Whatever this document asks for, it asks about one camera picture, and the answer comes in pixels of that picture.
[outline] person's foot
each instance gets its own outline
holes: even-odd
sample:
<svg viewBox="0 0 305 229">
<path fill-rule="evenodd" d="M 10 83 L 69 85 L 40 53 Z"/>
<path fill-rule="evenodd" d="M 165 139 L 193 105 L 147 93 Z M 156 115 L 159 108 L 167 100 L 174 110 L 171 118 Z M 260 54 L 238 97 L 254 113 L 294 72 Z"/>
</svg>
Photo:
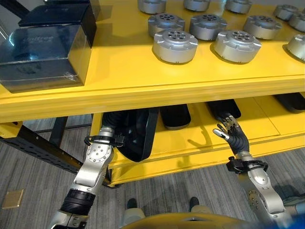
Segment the person's foot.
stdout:
<svg viewBox="0 0 305 229">
<path fill-rule="evenodd" d="M 197 197 L 192 197 L 190 200 L 190 212 L 195 205 L 199 205 L 199 200 Z"/>
<path fill-rule="evenodd" d="M 137 208 L 137 200 L 135 198 L 131 198 L 128 200 L 127 202 L 127 209 L 131 209 L 131 208 Z"/>
</svg>

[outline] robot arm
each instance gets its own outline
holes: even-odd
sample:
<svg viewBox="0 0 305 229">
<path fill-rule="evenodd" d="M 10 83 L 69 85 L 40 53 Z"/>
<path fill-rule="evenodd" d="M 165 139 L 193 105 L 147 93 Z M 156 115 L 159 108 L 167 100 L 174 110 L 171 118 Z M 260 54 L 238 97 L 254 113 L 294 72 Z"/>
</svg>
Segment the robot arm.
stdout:
<svg viewBox="0 0 305 229">
<path fill-rule="evenodd" d="M 107 166 L 113 158 L 110 145 L 113 140 L 114 129 L 103 127 L 98 140 L 94 140 L 88 147 L 85 162 L 48 229 L 85 228 L 90 208 L 105 178 Z"/>
<path fill-rule="evenodd" d="M 232 149 L 232 156 L 227 163 L 229 171 L 238 174 L 239 182 L 248 195 L 251 209 L 264 224 L 276 222 L 280 227 L 288 227 L 292 219 L 284 208 L 280 196 L 272 188 L 266 173 L 268 164 L 254 160 L 249 153 L 249 141 L 233 116 L 223 120 L 222 127 L 213 132 L 225 139 Z"/>
</svg>

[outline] yellow table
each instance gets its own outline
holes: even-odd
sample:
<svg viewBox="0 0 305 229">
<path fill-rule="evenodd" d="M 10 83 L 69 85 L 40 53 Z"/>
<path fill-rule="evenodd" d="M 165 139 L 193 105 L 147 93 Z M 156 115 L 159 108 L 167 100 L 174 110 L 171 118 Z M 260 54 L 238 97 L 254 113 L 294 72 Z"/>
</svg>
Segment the yellow table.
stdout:
<svg viewBox="0 0 305 229">
<path fill-rule="evenodd" d="M 224 62 L 211 52 L 211 42 L 199 41 L 190 63 L 171 65 L 152 53 L 149 15 L 138 11 L 137 1 L 101 4 L 85 85 L 18 94 L 0 86 L 0 123 L 304 91 L 304 64 L 282 47 L 299 33 L 287 22 L 280 21 L 276 39 L 262 41 L 248 64 Z M 182 0 L 169 0 L 166 8 L 186 20 L 187 31 L 190 18 L 200 14 L 185 10 Z M 248 15 L 272 15 L 274 8 L 254 5 Z M 217 3 L 207 13 L 223 14 L 227 29 L 241 30 L 247 17 Z"/>
<path fill-rule="evenodd" d="M 305 113 L 287 112 L 272 96 L 305 91 L 305 66 L 288 55 L 283 45 L 300 32 L 287 22 L 272 41 L 261 41 L 256 57 L 247 64 L 220 60 L 212 42 L 199 41 L 194 59 L 184 65 L 166 64 L 152 52 L 149 15 L 135 0 L 103 0 L 84 86 L 11 94 L 0 85 L 0 123 L 187 103 L 190 125 L 166 130 L 159 119 L 151 156 L 134 163 L 118 151 L 109 168 L 112 185 L 225 163 L 231 150 L 212 134 L 217 121 L 205 101 L 234 98 L 242 111 L 240 123 L 250 139 L 251 153 L 263 156 L 305 146 Z M 168 0 L 167 12 L 186 20 L 202 14 L 183 8 L 182 0 Z M 248 15 L 272 15 L 275 6 L 253 5 Z M 211 3 L 206 13 L 222 15 L 227 29 L 242 30 L 248 15 Z"/>
</svg>

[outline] round metal component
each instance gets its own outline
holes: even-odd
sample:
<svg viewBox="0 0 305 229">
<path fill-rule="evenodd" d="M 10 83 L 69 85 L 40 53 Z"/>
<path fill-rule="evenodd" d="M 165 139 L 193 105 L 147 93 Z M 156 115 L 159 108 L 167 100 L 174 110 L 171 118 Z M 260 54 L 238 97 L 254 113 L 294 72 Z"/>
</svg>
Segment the round metal component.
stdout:
<svg viewBox="0 0 305 229">
<path fill-rule="evenodd" d="M 201 40 L 213 41 L 226 26 L 227 22 L 222 17 L 214 14 L 198 15 L 191 18 L 190 34 Z"/>
<path fill-rule="evenodd" d="M 163 61 L 186 63 L 196 53 L 198 40 L 184 31 L 164 30 L 154 35 L 152 50 Z"/>
<path fill-rule="evenodd" d="M 235 13 L 247 13 L 252 6 L 249 0 L 228 0 L 225 8 Z"/>
<path fill-rule="evenodd" d="M 223 31 L 217 35 L 214 50 L 224 59 L 232 62 L 251 61 L 261 43 L 252 35 L 239 30 Z"/>
<path fill-rule="evenodd" d="M 297 12 L 299 9 L 292 5 L 277 5 L 273 12 L 273 15 L 282 20 L 288 21 L 293 13 Z"/>
<path fill-rule="evenodd" d="M 108 155 L 110 152 L 109 150 L 104 150 L 104 151 L 94 151 L 94 149 L 92 149 L 92 145 L 89 146 L 88 148 L 88 153 L 87 153 L 87 157 L 89 158 L 90 161 L 94 162 L 94 163 L 99 163 L 101 161 L 104 161 L 106 158 L 106 155 Z"/>
<path fill-rule="evenodd" d="M 183 6 L 188 10 L 206 11 L 209 8 L 210 0 L 184 0 Z"/>
<path fill-rule="evenodd" d="M 254 15 L 247 18 L 244 31 L 261 39 L 273 39 L 282 25 L 273 18 L 264 15 Z"/>
<path fill-rule="evenodd" d="M 305 35 L 296 35 L 286 45 L 287 50 L 297 58 L 305 61 Z"/>
<path fill-rule="evenodd" d="M 166 0 L 138 0 L 138 9 L 144 13 L 163 13 L 166 7 Z"/>
<path fill-rule="evenodd" d="M 169 13 L 153 15 L 148 19 L 148 33 L 154 37 L 155 33 L 163 30 L 184 30 L 185 20 Z"/>
<path fill-rule="evenodd" d="M 294 13 L 288 23 L 291 27 L 295 28 L 296 30 L 305 32 L 305 13 L 301 13 L 301 12 Z"/>
</svg>

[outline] pant leg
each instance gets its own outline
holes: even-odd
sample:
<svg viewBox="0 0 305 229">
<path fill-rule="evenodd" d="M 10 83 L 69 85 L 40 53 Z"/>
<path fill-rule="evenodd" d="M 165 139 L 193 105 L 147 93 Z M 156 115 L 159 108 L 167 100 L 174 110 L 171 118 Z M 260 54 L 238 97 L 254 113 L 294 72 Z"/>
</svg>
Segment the pant leg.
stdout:
<svg viewBox="0 0 305 229">
<path fill-rule="evenodd" d="M 119 228 L 145 218 L 144 212 L 140 208 L 130 208 L 124 211 Z"/>
<path fill-rule="evenodd" d="M 193 213 L 205 213 L 205 214 L 212 214 L 212 210 L 207 207 L 207 206 L 203 206 L 203 205 L 195 205 L 194 207 L 192 207 L 191 212 Z"/>
</svg>

